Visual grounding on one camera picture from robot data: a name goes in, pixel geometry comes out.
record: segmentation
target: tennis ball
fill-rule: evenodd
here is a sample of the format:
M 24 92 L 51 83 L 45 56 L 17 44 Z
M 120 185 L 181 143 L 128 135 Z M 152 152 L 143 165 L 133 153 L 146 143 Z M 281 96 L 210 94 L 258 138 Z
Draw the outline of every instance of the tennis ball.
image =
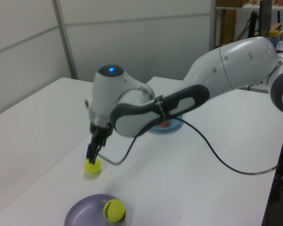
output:
M 104 206 L 104 217 L 111 222 L 120 221 L 125 215 L 125 206 L 118 199 L 111 199 Z
M 90 173 L 90 174 L 95 174 L 97 172 L 99 172 L 100 170 L 100 160 L 97 158 L 95 160 L 95 163 L 92 164 L 89 162 L 89 159 L 85 159 L 84 161 L 84 169 L 87 173 Z

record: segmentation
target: red object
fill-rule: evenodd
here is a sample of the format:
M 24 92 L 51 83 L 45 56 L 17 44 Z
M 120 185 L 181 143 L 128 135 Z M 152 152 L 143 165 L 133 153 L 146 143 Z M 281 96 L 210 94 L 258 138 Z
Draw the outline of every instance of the red object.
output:
M 283 6 L 283 0 L 279 0 L 278 6 Z
M 159 126 L 162 126 L 162 127 L 165 127 L 167 124 L 168 124 L 168 121 L 162 122 L 162 123 L 160 123 L 160 124 L 158 124 L 158 125 L 159 125 Z

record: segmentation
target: blue plate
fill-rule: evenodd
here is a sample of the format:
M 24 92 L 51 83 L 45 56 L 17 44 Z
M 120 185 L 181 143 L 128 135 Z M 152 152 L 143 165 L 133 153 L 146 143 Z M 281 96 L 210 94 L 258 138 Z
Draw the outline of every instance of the blue plate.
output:
M 159 126 L 159 125 L 153 126 L 149 131 L 154 133 L 161 133 L 161 134 L 173 133 L 179 130 L 182 126 L 183 126 L 182 121 L 172 119 L 171 121 L 169 121 L 169 123 L 166 126 Z
M 77 202 L 67 213 L 64 226 L 125 226 L 125 218 L 112 223 L 105 219 L 103 210 L 106 202 L 116 197 L 95 194 Z

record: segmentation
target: shelf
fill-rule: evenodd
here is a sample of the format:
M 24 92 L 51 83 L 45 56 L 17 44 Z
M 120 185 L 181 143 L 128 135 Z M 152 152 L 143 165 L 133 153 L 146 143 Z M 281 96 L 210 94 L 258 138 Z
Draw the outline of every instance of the shelf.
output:
M 259 11 L 259 5 L 246 4 L 246 5 L 243 6 L 242 8 L 239 8 L 239 7 L 221 7 L 221 6 L 218 6 L 218 7 L 216 7 L 216 9 L 257 9 L 257 10 Z M 273 10 L 273 11 L 283 11 L 283 6 L 273 5 L 273 6 L 272 6 L 272 10 Z
M 245 6 L 243 6 L 243 8 L 259 10 L 259 5 L 246 4 Z M 273 11 L 283 11 L 283 6 L 273 5 L 272 10 Z

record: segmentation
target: white table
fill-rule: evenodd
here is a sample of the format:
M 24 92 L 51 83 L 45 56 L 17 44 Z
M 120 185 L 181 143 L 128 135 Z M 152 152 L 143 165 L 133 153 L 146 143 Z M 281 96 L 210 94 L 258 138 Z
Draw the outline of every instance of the white table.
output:
M 89 135 L 91 91 L 59 79 L 0 114 L 0 212 Z
M 154 77 L 156 94 L 179 81 Z M 210 141 L 229 165 L 259 171 L 277 164 L 283 143 L 283 113 L 268 94 L 235 90 L 210 100 L 184 118 Z M 202 138 L 183 126 L 169 135 L 147 132 L 126 161 L 102 161 L 97 177 L 84 173 L 91 136 L 67 153 L 0 213 L 0 226 L 63 225 L 80 199 L 111 194 L 126 205 L 133 226 L 258 226 L 261 224 L 275 172 L 237 174 L 223 166 Z M 113 133 L 102 154 L 119 160 L 131 139 Z

